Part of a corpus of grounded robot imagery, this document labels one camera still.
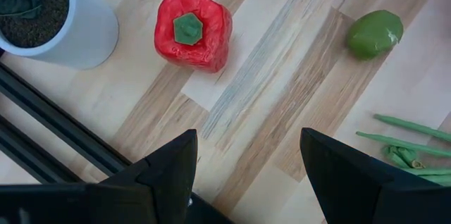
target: soil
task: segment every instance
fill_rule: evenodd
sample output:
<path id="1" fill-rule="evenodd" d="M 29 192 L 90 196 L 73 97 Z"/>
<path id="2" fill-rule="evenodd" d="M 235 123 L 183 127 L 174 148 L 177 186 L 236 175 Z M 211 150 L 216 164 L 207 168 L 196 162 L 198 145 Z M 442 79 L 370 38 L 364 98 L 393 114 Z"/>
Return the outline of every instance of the soil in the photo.
<path id="1" fill-rule="evenodd" d="M 0 31 L 12 44 L 32 48 L 50 41 L 63 27 L 69 0 L 40 0 L 42 7 L 35 19 L 0 17 Z"/>

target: wood grain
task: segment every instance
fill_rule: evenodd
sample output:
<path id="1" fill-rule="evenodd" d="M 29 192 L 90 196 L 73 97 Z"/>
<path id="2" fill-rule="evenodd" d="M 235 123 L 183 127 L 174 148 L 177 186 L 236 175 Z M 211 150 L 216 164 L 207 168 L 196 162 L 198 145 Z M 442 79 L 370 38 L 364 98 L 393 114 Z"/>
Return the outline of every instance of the wood grain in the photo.
<path id="1" fill-rule="evenodd" d="M 302 167 L 302 127 L 376 158 L 382 146 L 356 130 L 449 147 L 371 117 L 449 129 L 449 0 L 217 0 L 233 13 L 234 30 L 228 64 L 213 75 L 156 53 L 161 0 L 106 1 L 121 33 L 98 68 L 78 72 L 10 54 L 1 61 L 130 160 L 197 128 L 193 190 L 237 223 L 325 223 Z M 346 31 L 378 9 L 401 17 L 404 37 L 389 56 L 356 61 Z M 84 180 L 106 177 L 3 96 L 0 114 Z M 35 180 L 0 154 L 0 182 Z"/>
<path id="2" fill-rule="evenodd" d="M 451 133 L 451 112 L 448 114 L 448 116 L 446 116 L 443 123 L 438 129 L 444 132 Z M 443 139 L 432 137 L 427 145 L 430 147 L 451 151 L 451 143 L 446 142 Z M 451 160 L 449 158 L 441 158 L 419 153 L 419 159 L 427 168 L 451 168 Z"/>
<path id="3" fill-rule="evenodd" d="M 344 50 L 345 34 L 351 23 L 349 18 L 338 11 L 330 11 L 311 50 L 297 69 L 301 74 L 288 84 L 283 98 L 279 99 L 266 117 L 216 197 L 214 205 L 220 210 L 227 213 L 233 209 L 276 150 L 288 128 L 292 127 L 293 119 L 303 110 L 336 61 L 346 55 L 345 53 L 336 54 L 336 51 L 338 47 Z"/>
<path id="4" fill-rule="evenodd" d="M 341 10 L 351 3 L 347 1 L 351 0 L 345 0 Z M 404 26 L 408 27 L 413 19 L 412 15 L 416 15 L 425 2 L 426 0 L 405 0 L 403 4 L 399 4 L 402 8 L 394 8 L 393 11 L 399 12 Z M 394 6 L 391 3 L 392 0 L 378 1 L 381 8 Z M 382 57 L 362 63 L 353 59 L 348 51 L 345 53 L 348 55 L 342 57 L 333 73 L 328 76 L 329 80 L 315 93 L 309 109 L 290 127 L 292 132 L 277 153 L 276 165 L 299 181 L 305 176 L 305 170 L 298 147 L 299 132 L 293 129 L 312 127 L 327 135 L 333 135 L 385 60 L 385 57 Z"/>

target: pepper stem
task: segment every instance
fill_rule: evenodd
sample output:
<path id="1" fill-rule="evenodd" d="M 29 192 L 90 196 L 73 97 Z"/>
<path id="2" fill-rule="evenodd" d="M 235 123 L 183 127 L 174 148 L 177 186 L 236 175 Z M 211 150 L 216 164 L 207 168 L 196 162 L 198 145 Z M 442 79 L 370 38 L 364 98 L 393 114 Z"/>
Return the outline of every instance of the pepper stem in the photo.
<path id="1" fill-rule="evenodd" d="M 174 19 L 174 40 L 179 44 L 195 45 L 202 39 L 202 22 L 193 13 Z"/>

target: black frame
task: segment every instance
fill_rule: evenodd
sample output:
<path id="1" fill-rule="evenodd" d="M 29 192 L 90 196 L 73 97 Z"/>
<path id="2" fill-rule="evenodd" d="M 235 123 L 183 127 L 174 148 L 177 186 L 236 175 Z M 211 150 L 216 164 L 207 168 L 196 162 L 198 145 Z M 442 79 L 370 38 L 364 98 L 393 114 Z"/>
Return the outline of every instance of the black frame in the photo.
<path id="1" fill-rule="evenodd" d="M 132 165 L 122 154 L 87 129 L 28 82 L 0 62 L 0 92 L 50 129 L 109 177 Z M 42 184 L 82 181 L 27 135 L 0 117 L 0 150 Z M 185 223 L 225 220 L 208 202 L 191 193 Z"/>
<path id="2" fill-rule="evenodd" d="M 450 223 L 451 187 L 388 165 L 311 128 L 302 160 L 328 223 Z"/>
<path id="3" fill-rule="evenodd" d="M 0 63 L 0 92 L 108 176 L 132 164 L 2 63 Z"/>

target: green bean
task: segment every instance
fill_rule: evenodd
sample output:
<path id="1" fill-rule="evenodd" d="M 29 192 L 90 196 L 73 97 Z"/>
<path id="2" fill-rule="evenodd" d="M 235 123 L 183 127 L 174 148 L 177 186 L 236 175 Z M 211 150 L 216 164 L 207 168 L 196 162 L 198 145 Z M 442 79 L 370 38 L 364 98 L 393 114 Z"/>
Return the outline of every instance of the green bean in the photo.
<path id="1" fill-rule="evenodd" d="M 404 147 L 397 147 L 397 151 L 400 157 L 409 165 L 411 168 L 425 168 L 424 165 L 418 160 L 416 152 L 411 149 Z"/>
<path id="2" fill-rule="evenodd" d="M 387 159 L 400 168 L 410 168 L 410 166 L 397 154 L 397 147 L 386 146 L 383 149 L 383 154 Z"/>
<path id="3" fill-rule="evenodd" d="M 390 145 L 397 146 L 397 147 L 405 147 L 405 148 L 411 149 L 411 150 L 423 151 L 425 153 L 432 154 L 435 156 L 451 157 L 451 152 L 449 152 L 449 151 L 443 151 L 440 149 L 435 149 L 435 148 L 427 147 L 427 146 L 420 145 L 420 144 L 413 144 L 410 142 L 402 141 L 400 139 L 395 139 L 393 137 L 386 137 L 383 135 L 372 135 L 372 134 L 367 134 L 364 132 L 356 132 L 356 134 L 359 136 L 368 138 L 368 139 L 376 140 L 376 141 L 383 142 L 383 143 L 390 144 Z"/>
<path id="4" fill-rule="evenodd" d="M 436 130 L 436 129 L 433 129 L 433 128 L 430 128 L 430 127 L 427 127 L 424 125 L 419 125 L 417 123 L 405 121 L 405 120 L 402 120 L 399 118 L 394 118 L 391 116 L 384 116 L 384 115 L 380 115 L 380 114 L 374 114 L 374 118 L 377 120 L 380 120 L 384 123 L 387 123 L 389 125 L 396 125 L 399 127 L 410 129 L 410 130 L 413 130 L 416 132 L 421 132 L 426 135 L 434 136 L 439 139 L 444 139 L 446 141 L 451 142 L 451 134 L 443 132 L 441 130 Z"/>

